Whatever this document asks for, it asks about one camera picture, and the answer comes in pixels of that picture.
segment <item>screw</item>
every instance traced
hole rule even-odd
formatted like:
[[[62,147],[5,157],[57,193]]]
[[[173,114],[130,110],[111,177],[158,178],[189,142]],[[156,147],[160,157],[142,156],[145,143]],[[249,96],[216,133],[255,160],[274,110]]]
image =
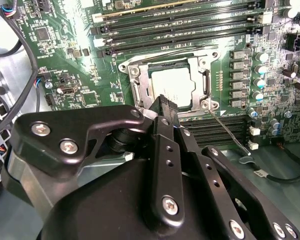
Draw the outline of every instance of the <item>screw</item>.
[[[140,70],[139,70],[139,68],[133,67],[133,68],[131,68],[130,73],[132,76],[139,76]]]
[[[284,117],[285,117],[286,119],[290,119],[290,118],[292,117],[292,112],[290,112],[290,111],[285,112],[285,113],[284,113]]]
[[[277,233],[281,238],[285,238],[285,237],[286,237],[285,232],[282,230],[282,228],[281,228],[277,223],[274,223],[274,224],[273,224],[273,227],[274,227],[276,233]]]
[[[170,123],[167,121],[167,119],[165,119],[165,118],[162,118],[162,119],[161,119],[161,122],[163,122],[163,124],[164,124],[164,125],[167,125],[167,126],[170,124]]]
[[[131,113],[133,116],[135,116],[136,118],[140,118],[140,114],[139,114],[139,112],[138,112],[137,110],[132,109],[132,110],[130,111],[130,113]]]
[[[213,155],[218,156],[219,153],[217,150],[215,150],[214,148],[211,148],[211,152],[213,153]]]
[[[178,205],[171,197],[164,197],[162,199],[162,206],[169,215],[176,215],[178,213]]]
[[[60,143],[60,149],[66,154],[75,154],[78,151],[78,146],[71,140],[65,140]]]
[[[52,84],[52,82],[46,81],[45,84],[44,84],[44,87],[45,87],[46,89],[52,89],[53,84]]]
[[[38,135],[40,137],[47,136],[51,132],[50,128],[47,125],[42,124],[42,123],[36,123],[36,124],[32,125],[31,131],[35,135]]]
[[[187,129],[183,129],[183,132],[185,135],[187,135],[188,137],[191,135],[191,133],[187,130]]]
[[[231,220],[229,222],[230,228],[232,230],[232,232],[234,233],[234,235],[238,238],[238,239],[244,239],[245,238],[245,232],[242,229],[242,227],[239,225],[239,223],[237,223],[234,220]]]
[[[291,234],[291,236],[296,239],[298,238],[296,232],[288,224],[285,225],[286,230]]]

